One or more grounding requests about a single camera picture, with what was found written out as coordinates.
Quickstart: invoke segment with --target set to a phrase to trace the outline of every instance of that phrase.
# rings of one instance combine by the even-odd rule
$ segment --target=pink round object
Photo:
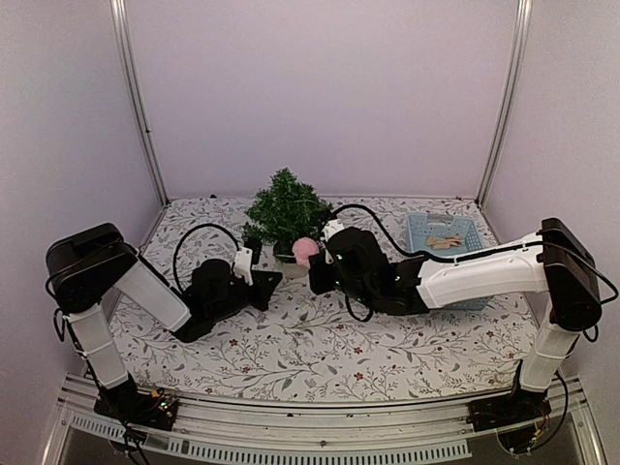
[[[319,246],[310,237],[302,237],[293,244],[293,255],[297,264],[310,267],[310,257],[319,253]]]

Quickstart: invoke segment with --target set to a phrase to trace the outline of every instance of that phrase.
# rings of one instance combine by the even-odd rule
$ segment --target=floral patterned surface
[[[471,216],[485,246],[495,244],[471,201],[330,199],[372,208],[402,246],[406,216],[428,211]],[[191,227],[213,222],[241,236],[252,199],[174,201],[145,256],[171,280],[174,247]],[[370,229],[391,259],[399,260],[373,220],[347,210],[345,225]],[[182,248],[179,275],[209,258],[233,259],[233,245],[215,230],[200,230]],[[270,247],[259,269],[280,269]],[[385,401],[450,396],[506,388],[516,361],[530,350],[536,332],[519,294],[494,297],[481,311],[436,310],[428,315],[376,315],[353,320],[340,293],[313,295],[307,277],[284,280],[270,308],[247,308],[219,323],[199,341],[183,344],[123,297],[110,322],[119,352],[143,385],[221,396],[300,402]],[[358,308],[360,313],[365,309]]]

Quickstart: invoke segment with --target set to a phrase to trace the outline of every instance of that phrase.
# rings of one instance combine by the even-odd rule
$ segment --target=plastic basket
[[[476,223],[472,218],[432,213],[412,213],[407,217],[407,229],[409,232],[409,248],[412,252],[425,250],[434,255],[449,257],[474,252],[483,248],[481,238],[476,229]],[[447,250],[434,250],[426,245],[429,235],[441,239],[451,235],[459,235],[463,238],[463,245],[462,247],[450,247]],[[492,296],[463,300],[462,302],[451,303],[445,308],[482,310],[491,298]]]

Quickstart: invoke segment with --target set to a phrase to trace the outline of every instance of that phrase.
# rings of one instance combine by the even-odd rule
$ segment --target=plant foliage
[[[245,224],[243,235],[268,244],[277,242],[281,250],[291,250],[302,237],[319,239],[330,212],[331,203],[319,199],[314,187],[299,182],[284,168],[271,176],[269,189],[259,191],[246,210],[252,222]]]

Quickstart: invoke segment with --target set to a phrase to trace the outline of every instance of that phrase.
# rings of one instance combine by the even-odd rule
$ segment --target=white wall
[[[557,216],[620,284],[620,4],[534,2],[525,63],[487,212],[502,239]],[[602,293],[608,295],[605,285]],[[573,362],[609,463],[620,442],[620,304]]]
[[[2,2],[0,63],[0,463],[34,464],[77,366],[52,328],[47,247],[105,221],[140,242],[157,203],[109,2]]]
[[[172,197],[474,197],[516,0],[136,0],[132,42]]]

